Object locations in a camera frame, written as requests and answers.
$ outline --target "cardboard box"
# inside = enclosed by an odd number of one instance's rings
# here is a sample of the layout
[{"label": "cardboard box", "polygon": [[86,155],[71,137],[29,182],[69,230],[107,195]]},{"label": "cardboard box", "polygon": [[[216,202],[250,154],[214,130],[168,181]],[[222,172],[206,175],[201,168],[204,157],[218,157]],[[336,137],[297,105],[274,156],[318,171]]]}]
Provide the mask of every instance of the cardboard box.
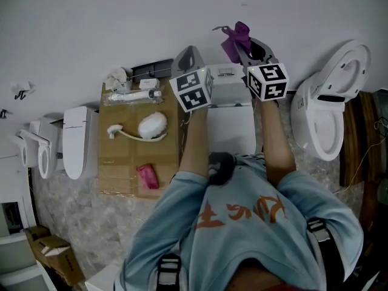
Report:
[{"label": "cardboard box", "polygon": [[50,230],[44,226],[33,226],[33,227],[29,227],[27,229],[24,229],[24,233],[27,237],[28,243],[30,244],[30,247],[31,247],[32,253],[35,256],[35,259],[37,259],[39,261],[38,258],[40,257],[40,254],[36,253],[36,250],[35,250],[33,243],[37,239],[50,236],[51,235]]},{"label": "cardboard box", "polygon": [[33,247],[38,254],[37,260],[55,270],[69,286],[85,279],[73,249],[66,240],[55,235],[43,237],[37,239]]},{"label": "cardboard box", "polygon": [[[182,152],[183,111],[178,104],[169,78],[160,79],[164,102],[161,104],[100,104],[98,132],[98,184],[101,193],[111,195],[159,198],[178,171]],[[105,85],[102,94],[108,93]],[[107,129],[120,124],[123,131],[137,136],[142,119],[159,111],[167,117],[167,136],[159,142],[141,142],[117,133],[109,139]],[[158,190],[144,187],[136,168],[151,163],[159,179]]]}]

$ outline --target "purple bag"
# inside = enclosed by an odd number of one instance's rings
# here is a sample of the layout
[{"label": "purple bag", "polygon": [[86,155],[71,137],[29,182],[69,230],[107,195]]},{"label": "purple bag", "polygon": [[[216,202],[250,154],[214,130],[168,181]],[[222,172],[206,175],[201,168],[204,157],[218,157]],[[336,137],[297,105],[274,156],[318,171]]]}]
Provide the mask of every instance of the purple bag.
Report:
[{"label": "purple bag", "polygon": [[231,62],[234,62],[235,64],[241,63],[237,49],[235,47],[235,42],[238,42],[242,47],[245,48],[247,53],[250,54],[249,27],[246,26],[243,22],[237,22],[234,30],[229,26],[216,27],[213,30],[220,28],[223,33],[229,36],[226,41],[221,43],[221,47],[227,53]]}]

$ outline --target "shirt sleeve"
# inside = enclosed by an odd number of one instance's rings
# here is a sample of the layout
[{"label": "shirt sleeve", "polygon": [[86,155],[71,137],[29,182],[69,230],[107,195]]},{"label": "shirt sleeve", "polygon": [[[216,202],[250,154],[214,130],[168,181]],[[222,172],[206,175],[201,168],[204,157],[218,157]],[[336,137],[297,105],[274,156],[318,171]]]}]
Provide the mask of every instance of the shirt sleeve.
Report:
[{"label": "shirt sleeve", "polygon": [[120,280],[127,290],[147,290],[149,276],[160,257],[173,248],[197,218],[206,187],[207,180],[202,176],[176,174],[135,235],[116,283]]},{"label": "shirt sleeve", "polygon": [[332,227],[337,232],[341,244],[339,249],[343,249],[345,261],[347,261],[347,264],[344,263],[347,278],[356,266],[364,241],[363,230],[352,210],[316,179],[304,172],[289,173],[281,180],[277,189],[307,220],[325,219],[328,227]]}]

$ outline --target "light blue t-shirt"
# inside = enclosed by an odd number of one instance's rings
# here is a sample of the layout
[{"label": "light blue t-shirt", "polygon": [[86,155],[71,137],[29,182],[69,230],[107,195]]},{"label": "light blue t-shirt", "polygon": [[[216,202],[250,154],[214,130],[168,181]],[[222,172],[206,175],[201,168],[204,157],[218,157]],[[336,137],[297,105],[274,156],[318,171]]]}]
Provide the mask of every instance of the light blue t-shirt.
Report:
[{"label": "light blue t-shirt", "polygon": [[322,218],[336,230],[345,278],[363,246],[353,212],[310,175],[295,171],[275,189],[266,180],[264,159],[236,156],[232,177],[221,186],[178,172],[135,236],[116,280],[126,290],[147,290],[160,258],[180,242],[189,290],[224,290],[248,258],[257,259],[285,283],[324,290],[306,235],[309,218]]}]

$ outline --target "person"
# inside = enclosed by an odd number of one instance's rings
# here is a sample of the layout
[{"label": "person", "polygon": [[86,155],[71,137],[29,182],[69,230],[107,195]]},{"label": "person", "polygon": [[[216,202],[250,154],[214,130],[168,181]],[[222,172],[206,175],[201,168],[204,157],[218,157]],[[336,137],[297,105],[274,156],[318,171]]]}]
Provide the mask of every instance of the person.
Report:
[{"label": "person", "polygon": [[[352,273],[363,246],[357,218],[296,170],[278,107],[258,102],[263,155],[209,154],[207,109],[193,112],[179,171],[137,232],[115,290],[326,290],[310,218],[331,230],[344,279]],[[179,281],[169,282],[168,261]]]}]

